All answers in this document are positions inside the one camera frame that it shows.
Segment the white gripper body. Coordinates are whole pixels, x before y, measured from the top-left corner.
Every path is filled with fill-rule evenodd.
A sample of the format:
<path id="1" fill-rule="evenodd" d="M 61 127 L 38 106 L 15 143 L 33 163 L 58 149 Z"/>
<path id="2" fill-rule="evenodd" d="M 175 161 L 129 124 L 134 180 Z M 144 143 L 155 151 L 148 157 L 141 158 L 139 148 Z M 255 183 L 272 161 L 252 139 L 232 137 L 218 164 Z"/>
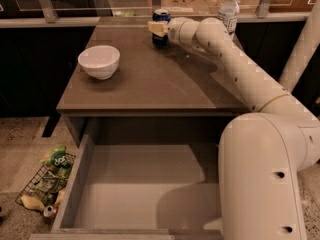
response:
<path id="1" fill-rule="evenodd" d="M 172 19 L 168 23 L 168 38 L 171 43 L 196 47 L 198 41 L 196 38 L 196 31 L 199 22 L 186 17 L 178 17 Z"/>

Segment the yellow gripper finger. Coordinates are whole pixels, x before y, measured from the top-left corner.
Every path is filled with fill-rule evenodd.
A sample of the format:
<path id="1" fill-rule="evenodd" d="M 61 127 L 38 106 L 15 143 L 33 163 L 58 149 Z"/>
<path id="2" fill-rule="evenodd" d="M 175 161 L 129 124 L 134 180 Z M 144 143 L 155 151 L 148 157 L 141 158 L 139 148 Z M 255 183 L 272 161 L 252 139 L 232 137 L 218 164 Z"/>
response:
<path id="1" fill-rule="evenodd" d="M 168 23 L 166 21 L 149 21 L 148 29 L 151 33 L 164 37 L 168 34 Z"/>

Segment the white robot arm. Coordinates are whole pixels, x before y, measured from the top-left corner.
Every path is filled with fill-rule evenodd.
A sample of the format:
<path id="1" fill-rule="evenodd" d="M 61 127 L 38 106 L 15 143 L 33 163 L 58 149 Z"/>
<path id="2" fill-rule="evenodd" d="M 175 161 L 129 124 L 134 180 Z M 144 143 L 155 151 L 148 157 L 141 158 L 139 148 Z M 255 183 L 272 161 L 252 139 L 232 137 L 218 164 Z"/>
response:
<path id="1" fill-rule="evenodd" d="M 320 122 L 273 79 L 216 18 L 151 21 L 151 33 L 217 57 L 248 113 L 224 129 L 218 171 L 224 240 L 307 240 L 297 174 L 320 158 Z"/>

